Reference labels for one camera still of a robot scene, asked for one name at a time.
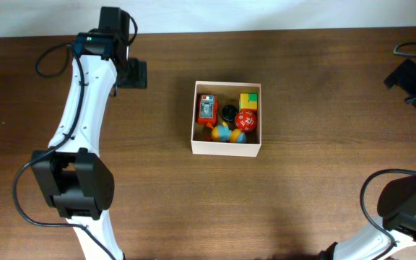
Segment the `red toy fire truck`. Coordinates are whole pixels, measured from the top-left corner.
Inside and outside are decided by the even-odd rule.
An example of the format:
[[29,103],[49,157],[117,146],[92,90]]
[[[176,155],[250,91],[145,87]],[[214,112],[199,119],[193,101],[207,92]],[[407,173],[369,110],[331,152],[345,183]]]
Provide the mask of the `red toy fire truck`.
[[217,122],[218,99],[214,95],[201,95],[198,102],[196,122],[213,127]]

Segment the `black round cap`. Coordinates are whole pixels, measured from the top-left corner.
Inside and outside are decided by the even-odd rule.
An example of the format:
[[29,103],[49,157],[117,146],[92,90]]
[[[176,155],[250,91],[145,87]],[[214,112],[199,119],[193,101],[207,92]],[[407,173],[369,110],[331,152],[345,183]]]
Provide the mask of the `black round cap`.
[[224,121],[234,122],[238,114],[238,109],[234,105],[225,105],[221,110],[221,116]]

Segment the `blue orange toy figure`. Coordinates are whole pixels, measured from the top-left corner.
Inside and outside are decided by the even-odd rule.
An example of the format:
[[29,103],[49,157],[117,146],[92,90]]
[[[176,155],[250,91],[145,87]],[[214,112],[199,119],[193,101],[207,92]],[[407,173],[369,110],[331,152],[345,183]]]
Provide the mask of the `blue orange toy figure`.
[[224,121],[216,126],[207,123],[206,127],[211,129],[211,134],[207,137],[208,141],[239,144],[245,144],[247,142],[246,134],[243,131],[240,129],[230,130]]

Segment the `colourful puzzle cube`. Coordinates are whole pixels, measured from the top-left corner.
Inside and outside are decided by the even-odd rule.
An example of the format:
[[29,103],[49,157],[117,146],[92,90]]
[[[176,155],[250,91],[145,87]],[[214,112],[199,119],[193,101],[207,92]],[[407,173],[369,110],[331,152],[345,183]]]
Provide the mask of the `colourful puzzle cube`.
[[250,111],[256,113],[258,110],[258,94],[244,92],[240,94],[239,111]]

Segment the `red ball with white letters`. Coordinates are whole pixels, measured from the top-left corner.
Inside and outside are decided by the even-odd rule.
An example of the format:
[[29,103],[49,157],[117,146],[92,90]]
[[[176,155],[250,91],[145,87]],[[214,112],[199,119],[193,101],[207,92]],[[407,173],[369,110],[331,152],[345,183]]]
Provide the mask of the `red ball with white letters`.
[[245,133],[252,132],[256,128],[257,123],[256,114],[249,110],[241,111],[235,117],[235,127]]

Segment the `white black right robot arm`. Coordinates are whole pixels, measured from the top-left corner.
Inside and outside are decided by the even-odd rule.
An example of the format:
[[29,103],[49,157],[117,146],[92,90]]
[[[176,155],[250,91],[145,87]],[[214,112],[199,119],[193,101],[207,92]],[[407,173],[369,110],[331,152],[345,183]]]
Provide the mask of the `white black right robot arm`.
[[[404,60],[384,81],[401,87],[406,103],[416,107],[416,63]],[[380,194],[377,215],[371,218],[365,207],[365,191],[376,177],[399,174]],[[360,207],[368,224],[346,241],[335,242],[318,255],[319,259],[388,259],[404,248],[416,246],[416,171],[385,169],[371,174],[360,190]]]

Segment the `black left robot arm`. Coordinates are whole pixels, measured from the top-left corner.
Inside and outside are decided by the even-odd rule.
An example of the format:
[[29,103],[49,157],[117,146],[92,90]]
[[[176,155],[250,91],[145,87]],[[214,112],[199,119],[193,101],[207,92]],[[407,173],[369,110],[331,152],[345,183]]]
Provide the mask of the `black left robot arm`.
[[86,259],[124,259],[110,219],[114,177],[100,159],[108,96],[117,87],[144,88],[146,64],[129,58],[128,33],[80,33],[68,44],[72,77],[58,128],[46,151],[27,164],[48,206],[73,228]]

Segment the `beige cardboard box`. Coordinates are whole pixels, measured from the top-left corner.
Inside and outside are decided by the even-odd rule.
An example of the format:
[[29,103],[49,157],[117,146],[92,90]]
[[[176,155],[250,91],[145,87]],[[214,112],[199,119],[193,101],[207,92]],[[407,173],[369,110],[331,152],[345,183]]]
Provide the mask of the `beige cardboard box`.
[[[245,133],[247,142],[245,144],[229,142],[212,142],[207,137],[211,129],[196,122],[198,113],[198,102],[201,95],[214,95],[218,99],[217,122],[214,126],[221,124],[224,120],[221,110],[225,105],[234,105],[239,111],[240,94],[244,92],[258,94],[258,110],[255,113],[258,119],[256,128]],[[236,129],[235,122],[224,121],[230,130]],[[194,154],[200,155],[227,155],[227,156],[257,156],[261,147],[261,85],[254,83],[238,82],[207,82],[197,81],[194,90],[194,108],[191,127],[191,148]]]

